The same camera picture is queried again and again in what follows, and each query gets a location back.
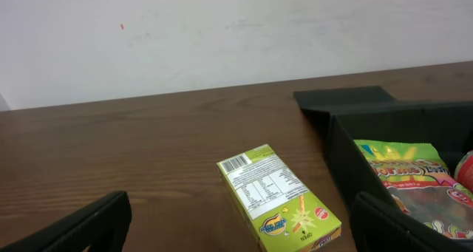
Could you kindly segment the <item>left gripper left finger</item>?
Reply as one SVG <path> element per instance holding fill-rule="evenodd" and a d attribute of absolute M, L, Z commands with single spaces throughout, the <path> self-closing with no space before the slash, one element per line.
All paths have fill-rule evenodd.
<path fill-rule="evenodd" d="M 125 191 L 113 191 L 2 251 L 121 252 L 132 221 Z"/>

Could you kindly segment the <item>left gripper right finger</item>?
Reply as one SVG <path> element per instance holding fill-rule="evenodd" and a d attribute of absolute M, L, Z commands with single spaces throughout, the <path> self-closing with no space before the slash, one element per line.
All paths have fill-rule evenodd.
<path fill-rule="evenodd" d="M 439 234 L 367 192 L 355 197 L 350 228 L 360 252 L 472 252 L 472 241 Z"/>

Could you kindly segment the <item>Haribo worms gummy bag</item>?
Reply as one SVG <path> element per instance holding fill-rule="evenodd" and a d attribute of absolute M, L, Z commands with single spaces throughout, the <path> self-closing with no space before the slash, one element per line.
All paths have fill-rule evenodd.
<path fill-rule="evenodd" d="M 400 210 L 450 239 L 472 238 L 472 192 L 430 143 L 356 140 Z"/>

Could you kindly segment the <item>red Pringles can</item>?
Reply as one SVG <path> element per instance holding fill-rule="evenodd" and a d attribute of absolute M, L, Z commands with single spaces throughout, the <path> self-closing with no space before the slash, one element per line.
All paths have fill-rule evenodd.
<path fill-rule="evenodd" d="M 470 192 L 473 191 L 473 151 L 469 151 L 463 156 L 457 164 L 454 172 L 454 179 L 461 185 L 467 188 Z"/>

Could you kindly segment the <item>green snack carton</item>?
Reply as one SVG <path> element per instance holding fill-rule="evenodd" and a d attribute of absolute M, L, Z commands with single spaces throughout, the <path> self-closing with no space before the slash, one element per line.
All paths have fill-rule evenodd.
<path fill-rule="evenodd" d="M 262 251 L 316 251 L 341 236 L 341 221 L 268 144 L 217 166 Z"/>

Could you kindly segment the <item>black open gift box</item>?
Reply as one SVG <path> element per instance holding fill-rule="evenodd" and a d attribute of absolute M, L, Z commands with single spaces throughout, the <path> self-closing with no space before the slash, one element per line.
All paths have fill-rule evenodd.
<path fill-rule="evenodd" d="M 301 91 L 294 96 L 322 139 L 325 162 L 349 218 L 360 192 L 367 192 L 403 213 L 373 172 L 356 140 L 430 143 L 452 177 L 457 164 L 472 150 L 469 101 L 399 101 L 379 86 Z"/>

